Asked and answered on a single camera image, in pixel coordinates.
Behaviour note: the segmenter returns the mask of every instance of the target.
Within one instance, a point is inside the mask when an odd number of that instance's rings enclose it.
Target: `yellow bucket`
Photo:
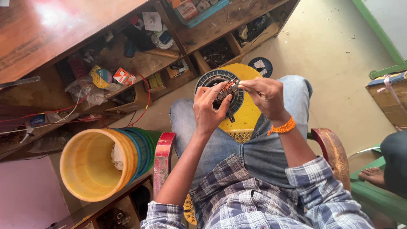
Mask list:
[[[123,171],[112,163],[114,144],[122,152]],[[122,189],[137,167],[137,151],[124,134],[109,129],[84,130],[69,140],[61,160],[64,185],[78,199],[97,202]]]

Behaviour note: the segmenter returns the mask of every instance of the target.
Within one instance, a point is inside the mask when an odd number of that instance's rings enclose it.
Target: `man's left hand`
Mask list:
[[[213,108],[213,102],[227,82],[219,83],[211,88],[198,87],[194,99],[194,114],[198,134],[211,136],[213,131],[225,119],[232,95],[228,95],[218,110]]]

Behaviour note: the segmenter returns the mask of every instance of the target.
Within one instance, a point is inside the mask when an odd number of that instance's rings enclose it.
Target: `person's leg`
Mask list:
[[[361,170],[359,178],[377,187],[407,197],[407,131],[387,136],[380,145],[385,170],[373,167]]]
[[[177,99],[170,108],[170,119],[172,131],[177,133],[175,141],[175,151],[178,158],[181,157],[186,146],[191,140],[195,131],[195,116],[192,106],[192,99]],[[228,156],[236,154],[241,157],[241,144],[237,143],[230,135],[225,133],[219,127],[212,133],[205,149],[202,152],[194,180],[192,182],[190,193],[194,194],[196,188],[203,180],[204,176],[212,171],[217,164]]]
[[[298,75],[287,75],[278,81],[284,84],[284,107],[293,116],[297,129],[306,139],[311,84]],[[278,187],[292,188],[285,174],[288,164],[280,138],[277,133],[268,136],[269,130],[271,122],[261,114],[251,139],[243,144],[245,168],[251,176],[260,180]]]

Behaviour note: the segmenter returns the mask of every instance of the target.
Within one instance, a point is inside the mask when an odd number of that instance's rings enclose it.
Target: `blue jeans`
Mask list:
[[[298,75],[287,75],[278,81],[284,84],[284,106],[293,116],[297,129],[306,139],[308,131],[308,109],[312,87],[308,80]],[[175,151],[181,157],[195,130],[195,116],[192,99],[178,99],[170,108],[172,131],[177,133]],[[206,144],[194,180],[190,187],[193,195],[204,176],[231,154],[236,154],[252,177],[272,185],[293,188],[285,174],[288,167],[280,138],[277,133],[267,136],[271,122],[263,114],[257,120],[252,137],[245,143],[237,143],[219,127],[212,133]]]

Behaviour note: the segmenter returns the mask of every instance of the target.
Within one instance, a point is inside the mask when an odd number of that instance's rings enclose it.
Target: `blue plaid shirt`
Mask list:
[[[285,172],[295,190],[251,177],[239,158],[231,155],[205,176],[193,195],[197,227],[374,228],[324,158]],[[141,228],[183,229],[182,214],[181,206],[152,201]]]

